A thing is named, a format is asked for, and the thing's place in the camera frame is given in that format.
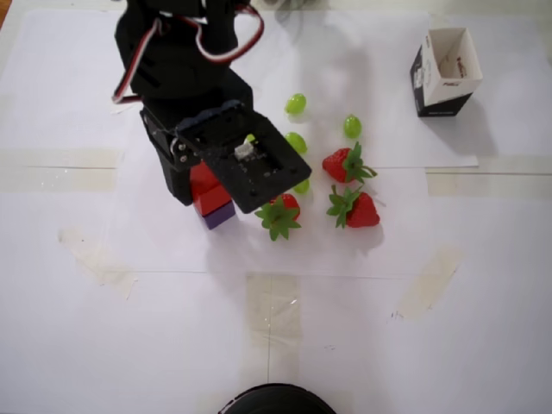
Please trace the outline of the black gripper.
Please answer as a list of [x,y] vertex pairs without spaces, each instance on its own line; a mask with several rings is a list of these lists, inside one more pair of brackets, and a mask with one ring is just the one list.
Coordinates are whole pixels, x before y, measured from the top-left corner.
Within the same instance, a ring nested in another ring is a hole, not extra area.
[[167,189],[182,205],[192,204],[189,168],[200,160],[214,163],[221,148],[254,123],[253,102],[252,88],[232,71],[199,97],[144,100],[141,118],[147,136]]

